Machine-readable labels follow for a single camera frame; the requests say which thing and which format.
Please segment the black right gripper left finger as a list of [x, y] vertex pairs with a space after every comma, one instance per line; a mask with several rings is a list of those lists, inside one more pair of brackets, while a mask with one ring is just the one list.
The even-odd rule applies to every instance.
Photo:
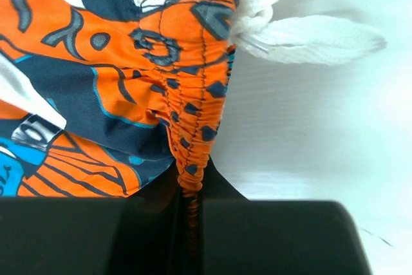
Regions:
[[178, 274], [170, 167], [129, 198], [2, 198], [2, 274]]

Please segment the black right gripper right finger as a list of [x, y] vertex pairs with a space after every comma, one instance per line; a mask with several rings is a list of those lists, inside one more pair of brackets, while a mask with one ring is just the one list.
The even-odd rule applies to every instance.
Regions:
[[202, 274], [371, 274], [338, 202], [249, 200], [209, 161], [200, 206]]

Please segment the colourful patterned shorts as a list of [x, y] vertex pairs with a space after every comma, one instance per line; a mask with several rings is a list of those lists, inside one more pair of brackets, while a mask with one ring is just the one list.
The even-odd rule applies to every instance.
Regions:
[[340, 65], [383, 49], [279, 0], [1, 0], [1, 199], [129, 198], [170, 167], [178, 274], [202, 274], [201, 191], [238, 48]]

